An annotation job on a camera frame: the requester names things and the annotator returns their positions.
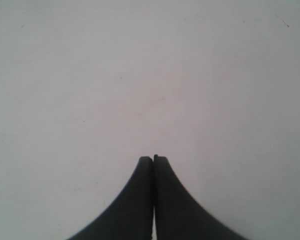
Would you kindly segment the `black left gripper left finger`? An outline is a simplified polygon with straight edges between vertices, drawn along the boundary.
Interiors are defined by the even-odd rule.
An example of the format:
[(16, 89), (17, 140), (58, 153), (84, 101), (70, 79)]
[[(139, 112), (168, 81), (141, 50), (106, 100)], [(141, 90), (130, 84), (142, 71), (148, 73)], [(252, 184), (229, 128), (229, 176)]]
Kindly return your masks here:
[(154, 219), (153, 160), (142, 156), (115, 200), (71, 240), (151, 240)]

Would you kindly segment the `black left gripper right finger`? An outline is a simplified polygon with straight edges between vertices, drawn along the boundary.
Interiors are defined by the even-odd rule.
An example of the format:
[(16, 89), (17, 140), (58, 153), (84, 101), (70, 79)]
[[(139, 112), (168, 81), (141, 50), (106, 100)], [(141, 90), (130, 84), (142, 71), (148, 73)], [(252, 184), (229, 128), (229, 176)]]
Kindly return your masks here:
[(244, 240), (209, 212), (182, 185), (168, 159), (153, 158), (158, 240)]

